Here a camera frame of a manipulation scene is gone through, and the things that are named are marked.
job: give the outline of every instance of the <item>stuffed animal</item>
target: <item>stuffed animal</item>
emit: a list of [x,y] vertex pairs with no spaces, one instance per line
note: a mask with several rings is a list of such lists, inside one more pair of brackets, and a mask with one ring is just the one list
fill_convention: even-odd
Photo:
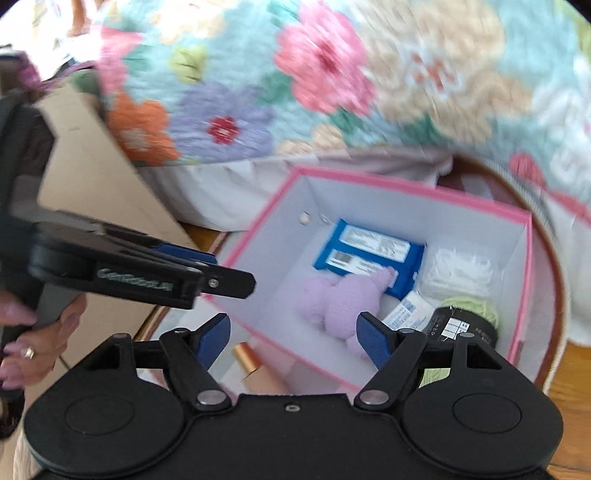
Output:
[[367,357],[356,334],[357,317],[361,312],[377,315],[384,290],[392,283],[395,270],[383,268],[371,274],[349,274],[342,278],[316,277],[304,285],[300,314],[323,325],[326,333],[346,341],[351,353]]

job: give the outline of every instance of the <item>white label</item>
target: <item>white label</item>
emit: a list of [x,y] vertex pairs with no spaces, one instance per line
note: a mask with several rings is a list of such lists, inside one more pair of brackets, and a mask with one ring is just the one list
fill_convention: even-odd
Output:
[[441,336],[450,338],[451,340],[455,340],[460,333],[467,332],[469,327],[469,323],[463,322],[455,318],[450,318],[447,322],[447,325],[445,325],[445,328],[443,329]]
[[[329,257],[326,259],[326,263],[356,275],[371,275],[384,268],[379,263],[370,262],[357,255],[346,254],[344,252],[339,252],[338,250],[330,252]],[[394,280],[391,285],[394,285],[397,278],[398,272],[394,275]]]
[[434,311],[435,308],[429,302],[417,292],[411,291],[383,322],[392,330],[412,328],[422,332],[429,324]]
[[400,263],[406,260],[410,250],[410,243],[404,240],[351,225],[345,227],[339,240],[351,247]]

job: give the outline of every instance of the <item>floral quilt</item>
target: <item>floral quilt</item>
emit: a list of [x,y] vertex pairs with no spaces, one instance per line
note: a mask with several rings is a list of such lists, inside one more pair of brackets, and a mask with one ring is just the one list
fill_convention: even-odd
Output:
[[438,145],[591,219],[591,27],[564,0],[112,0],[97,30],[137,166]]

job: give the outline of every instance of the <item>pink-trimmed box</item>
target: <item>pink-trimmed box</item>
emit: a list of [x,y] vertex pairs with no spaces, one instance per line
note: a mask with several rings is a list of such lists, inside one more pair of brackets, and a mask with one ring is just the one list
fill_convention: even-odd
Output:
[[414,242],[440,238],[480,245],[502,269],[496,349],[513,362],[528,319],[531,215],[466,193],[374,175],[297,167],[253,223],[225,265],[253,273],[246,300],[214,297],[220,311],[320,372],[352,388],[375,373],[367,359],[296,312],[314,261],[340,218]]

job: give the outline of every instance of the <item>green yarn ball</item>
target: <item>green yarn ball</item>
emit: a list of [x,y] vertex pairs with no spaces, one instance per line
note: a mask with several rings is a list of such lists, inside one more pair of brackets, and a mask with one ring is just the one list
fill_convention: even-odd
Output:
[[[487,320],[497,332],[499,331],[499,315],[490,302],[486,300],[477,300],[471,297],[452,297],[445,300],[441,304],[441,307],[454,307],[476,313]],[[419,388],[447,378],[449,372],[449,368],[426,368],[423,381]]]

